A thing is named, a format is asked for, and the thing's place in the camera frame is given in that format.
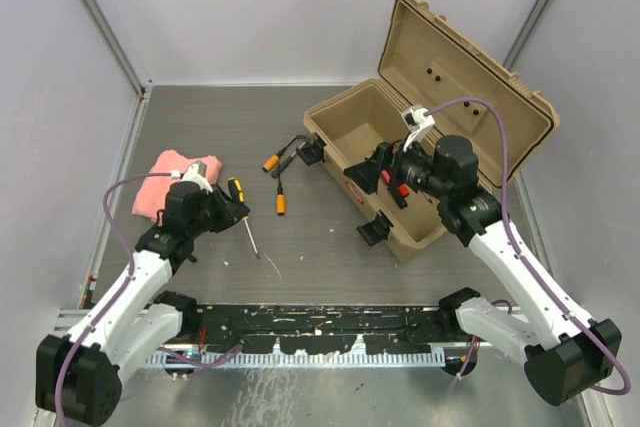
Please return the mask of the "yellow black screwdriver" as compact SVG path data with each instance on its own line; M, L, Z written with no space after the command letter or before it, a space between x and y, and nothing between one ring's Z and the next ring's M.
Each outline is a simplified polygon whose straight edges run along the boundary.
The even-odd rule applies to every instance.
M254 255L257 259L260 259L259 249L257 247L249 221L249 210L245 203L244 188L237 177L229 178L227 181L227 187L232 200L235 203L239 204L245 210L244 216L242 217L242 222L244 223Z

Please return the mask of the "red handled screwdriver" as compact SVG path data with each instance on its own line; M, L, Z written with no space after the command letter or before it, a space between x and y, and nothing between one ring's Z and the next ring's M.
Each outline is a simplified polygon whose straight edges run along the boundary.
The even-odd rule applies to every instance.
M405 208L407 206L406 198L409 196L410 192L406 185L402 184L397 187L399 202L398 205L400 208Z

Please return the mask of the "tan plastic tool case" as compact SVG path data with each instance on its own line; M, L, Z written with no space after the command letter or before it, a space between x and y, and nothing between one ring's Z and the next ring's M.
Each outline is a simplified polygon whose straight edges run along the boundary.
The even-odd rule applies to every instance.
M382 143L409 133L402 113L416 106L435 114L420 141L433 153L447 134L468 138L479 158L479 180L489 192L510 182L560 125L555 108L478 48L420 0L395 0L378 75L308 109L303 124L310 139L300 148L307 165L320 162L366 216L373 243L384 243L405 263L445 235L436 202L406 192L399 207L380 182L366 193L344 170L371 157Z

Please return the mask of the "black red pliers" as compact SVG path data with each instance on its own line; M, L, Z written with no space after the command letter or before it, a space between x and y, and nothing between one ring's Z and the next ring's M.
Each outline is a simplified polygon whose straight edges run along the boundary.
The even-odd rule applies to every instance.
M388 170L382 170L380 172L380 179L385 186L388 186L391 182L391 176Z

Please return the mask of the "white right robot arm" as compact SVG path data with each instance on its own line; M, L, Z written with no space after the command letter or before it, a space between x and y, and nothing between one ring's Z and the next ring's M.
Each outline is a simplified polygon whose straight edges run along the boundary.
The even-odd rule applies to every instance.
M468 139L447 135L433 154L418 143L381 143L344 174L373 194L382 172L389 174L391 193L405 185L437 200L445 228L490 268L526 317L520 320L463 289L440 303L444 337L459 341L470 334L489 342L521 365L536 393L553 406L599 389L600 381L621 367L619 328L581 308L527 248L504 206L480 186L478 158Z

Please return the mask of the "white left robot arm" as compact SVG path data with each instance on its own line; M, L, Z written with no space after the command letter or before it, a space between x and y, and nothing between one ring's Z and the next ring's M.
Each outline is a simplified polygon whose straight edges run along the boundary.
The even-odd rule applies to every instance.
M100 301L65 335L48 335L38 345L37 407L60 420L103 425L143 360L168 340L188 343L199 334L196 300L164 285L194 261L199 236L223 232L249 212L237 179L226 190L194 180L173 183L158 221L141 235Z

